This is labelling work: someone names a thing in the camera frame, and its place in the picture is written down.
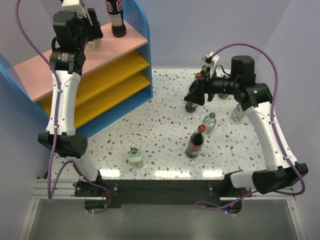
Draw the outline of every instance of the pink shelf top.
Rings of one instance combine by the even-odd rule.
[[[113,36],[111,23],[101,27],[103,32],[101,46],[98,49],[85,48],[86,61],[83,66],[82,75],[106,65],[148,42],[131,25],[126,21],[124,22],[126,35],[121,38]],[[49,50],[43,54],[49,59],[51,52]],[[35,56],[22,62],[14,66],[14,69],[33,102],[40,100],[52,92],[52,73],[40,56]]]

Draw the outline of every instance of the robotic arm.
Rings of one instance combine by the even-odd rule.
[[[52,40],[50,56],[50,63],[59,77],[60,87],[52,74],[53,94],[49,123],[46,133],[38,135],[38,141],[51,150],[57,129],[55,152],[67,161],[74,161],[79,172],[94,182],[99,171],[84,155],[88,139],[84,135],[76,134],[74,115],[77,89],[86,60],[86,44],[102,38],[103,33],[95,10],[85,10],[82,0],[64,0],[62,9],[53,16],[56,37]]]
[[[207,74],[209,77],[204,76],[194,82],[184,100],[203,106],[205,94],[208,94],[208,102],[212,101],[215,94],[234,95],[234,99],[240,103],[256,131],[266,167],[263,171],[236,171],[226,174],[221,191],[227,192],[232,188],[255,188],[261,194],[266,194],[294,185],[299,178],[289,165],[286,156],[282,154],[272,124],[275,124],[287,155],[302,176],[308,173],[308,167],[305,163],[299,164],[291,152],[277,122],[276,114],[274,121],[271,121],[273,97],[266,84],[256,83],[255,61],[250,56],[234,56],[231,59],[231,75],[225,78],[217,77],[215,70],[212,71],[211,68],[215,68],[219,59],[214,59],[212,56],[213,53],[207,53],[202,59],[209,65],[210,74]]]

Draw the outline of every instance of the gray floor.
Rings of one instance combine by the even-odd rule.
[[[30,240],[296,240],[285,200],[246,200],[236,216],[193,206],[125,205],[94,217],[83,200],[41,200]]]

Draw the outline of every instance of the white speckled surface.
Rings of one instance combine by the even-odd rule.
[[[194,113],[185,111],[183,98],[198,69],[153,69],[153,98],[88,139],[87,154],[110,179],[222,179],[237,170],[263,170],[264,157],[249,119],[231,120],[236,106],[233,97],[199,106]],[[196,159],[184,154],[190,134],[210,112],[217,125]],[[130,146],[143,151],[143,168],[129,163]],[[53,176],[63,164],[56,156]],[[77,179],[67,166],[61,179]]]

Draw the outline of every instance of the red bottle cap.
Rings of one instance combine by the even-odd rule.
[[[198,126],[198,131],[200,132],[200,133],[203,133],[204,131],[206,130],[206,127],[205,127],[205,125],[199,125]]]

